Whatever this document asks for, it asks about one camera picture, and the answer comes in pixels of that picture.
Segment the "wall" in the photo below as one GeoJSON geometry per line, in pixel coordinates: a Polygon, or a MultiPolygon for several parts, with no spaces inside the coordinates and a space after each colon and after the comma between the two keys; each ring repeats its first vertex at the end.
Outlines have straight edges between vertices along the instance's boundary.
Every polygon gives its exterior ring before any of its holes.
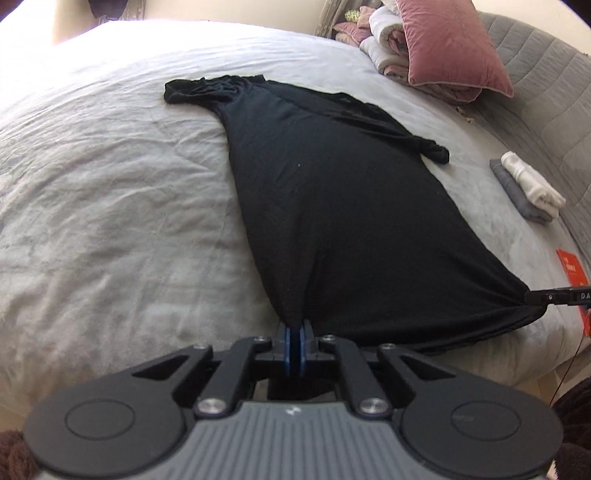
{"type": "Polygon", "coordinates": [[[314,33],[325,0],[147,0],[144,18],[213,20],[314,33]]]}
{"type": "Polygon", "coordinates": [[[591,53],[591,28],[560,0],[472,0],[478,10],[513,17],[591,53]]]}
{"type": "MultiPolygon", "coordinates": [[[[591,29],[560,0],[473,0],[477,9],[546,30],[591,53],[591,29]]],[[[215,20],[314,33],[324,0],[147,0],[146,18],[215,20]]]]}
{"type": "Polygon", "coordinates": [[[58,44],[83,34],[99,24],[86,0],[54,0],[53,43],[58,44]]]}

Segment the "folded gray cloth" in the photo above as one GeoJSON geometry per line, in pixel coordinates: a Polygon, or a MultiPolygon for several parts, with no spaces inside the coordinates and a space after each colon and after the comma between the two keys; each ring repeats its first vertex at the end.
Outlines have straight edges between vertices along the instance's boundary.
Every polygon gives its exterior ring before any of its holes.
{"type": "Polygon", "coordinates": [[[517,208],[523,218],[542,225],[552,221],[551,215],[536,207],[525,197],[525,193],[523,193],[517,181],[501,164],[500,158],[491,160],[490,165],[496,179],[505,189],[513,205],[515,205],[515,208],[517,208]]]}

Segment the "black cable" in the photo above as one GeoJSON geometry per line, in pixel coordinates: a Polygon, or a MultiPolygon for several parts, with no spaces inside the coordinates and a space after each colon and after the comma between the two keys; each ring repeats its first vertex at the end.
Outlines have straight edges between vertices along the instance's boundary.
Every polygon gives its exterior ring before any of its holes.
{"type": "Polygon", "coordinates": [[[570,364],[569,367],[566,369],[566,372],[564,373],[564,375],[562,376],[562,380],[560,380],[560,383],[558,384],[558,387],[556,388],[556,391],[554,392],[554,395],[552,395],[552,399],[550,399],[550,403],[548,403],[548,406],[551,407],[552,406],[552,402],[554,401],[554,399],[556,398],[556,395],[558,394],[558,391],[560,390],[560,387],[562,387],[562,384],[564,382],[564,379],[566,378],[566,376],[569,374],[570,371],[570,367],[573,366],[573,362],[574,359],[577,357],[577,355],[579,354],[579,350],[581,350],[581,346],[583,345],[583,340],[585,339],[585,332],[583,330],[583,335],[581,336],[581,341],[579,342],[579,346],[577,347],[577,351],[574,353],[574,356],[572,357],[572,359],[570,360],[570,364]]]}

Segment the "folded white towel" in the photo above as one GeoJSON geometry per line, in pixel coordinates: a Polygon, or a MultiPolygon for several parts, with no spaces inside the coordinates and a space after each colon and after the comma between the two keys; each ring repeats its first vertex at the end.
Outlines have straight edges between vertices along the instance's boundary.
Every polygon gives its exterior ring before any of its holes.
{"type": "Polygon", "coordinates": [[[384,50],[375,37],[368,37],[363,40],[359,45],[359,49],[372,59],[380,74],[383,74],[384,69],[389,65],[408,67],[408,58],[384,50]]]}
{"type": "Polygon", "coordinates": [[[503,155],[501,163],[531,203],[548,212],[552,218],[558,218],[558,209],[566,205],[566,199],[537,170],[514,152],[503,155]]]}
{"type": "Polygon", "coordinates": [[[399,30],[404,32],[402,18],[399,15],[394,15],[387,7],[380,7],[371,14],[369,17],[369,29],[378,43],[389,52],[393,52],[393,49],[388,44],[388,37],[392,31],[399,30]]]}

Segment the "red card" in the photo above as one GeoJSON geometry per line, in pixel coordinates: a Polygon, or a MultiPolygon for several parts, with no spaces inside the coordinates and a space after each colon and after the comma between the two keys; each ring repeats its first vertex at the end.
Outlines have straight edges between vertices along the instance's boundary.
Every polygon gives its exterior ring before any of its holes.
{"type": "MultiPolygon", "coordinates": [[[[562,263],[564,272],[566,273],[566,276],[569,279],[570,285],[572,287],[582,287],[583,285],[589,285],[587,275],[585,275],[585,271],[583,270],[583,267],[581,266],[581,263],[575,254],[561,249],[558,249],[556,253],[558,253],[558,258],[562,263]]],[[[581,318],[583,319],[585,335],[589,336],[589,333],[591,332],[591,310],[586,310],[583,307],[579,307],[579,310],[581,312],[581,318]]]]}

